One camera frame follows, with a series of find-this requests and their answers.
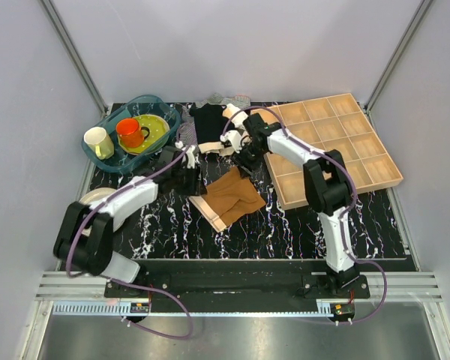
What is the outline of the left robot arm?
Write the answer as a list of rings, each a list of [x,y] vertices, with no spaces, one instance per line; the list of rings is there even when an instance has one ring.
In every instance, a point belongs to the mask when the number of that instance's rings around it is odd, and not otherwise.
[[[65,263],[94,276],[120,282],[132,297],[141,296],[147,279],[140,265],[114,251],[113,236],[120,226],[143,206],[175,191],[183,196],[204,194],[195,147],[177,142],[160,153],[160,169],[133,177],[125,186],[89,204],[72,202],[64,214],[53,255]]]

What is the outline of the brown boxer underwear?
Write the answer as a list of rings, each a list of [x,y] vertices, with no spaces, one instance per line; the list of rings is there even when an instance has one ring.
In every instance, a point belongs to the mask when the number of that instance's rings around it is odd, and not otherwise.
[[[223,232],[244,215],[258,212],[265,200],[237,166],[206,186],[206,194],[189,196],[190,202],[217,232]]]

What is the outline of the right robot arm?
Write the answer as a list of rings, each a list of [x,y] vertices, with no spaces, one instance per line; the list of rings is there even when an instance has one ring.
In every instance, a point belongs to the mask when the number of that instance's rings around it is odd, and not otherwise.
[[[319,215],[325,239],[325,288],[334,297],[348,293],[359,278],[351,251],[348,213],[357,198],[353,180],[338,150],[322,151],[307,144],[277,122],[267,124],[255,113],[244,120],[248,138],[239,142],[232,161],[250,175],[266,153],[280,155],[300,167],[308,205]]]

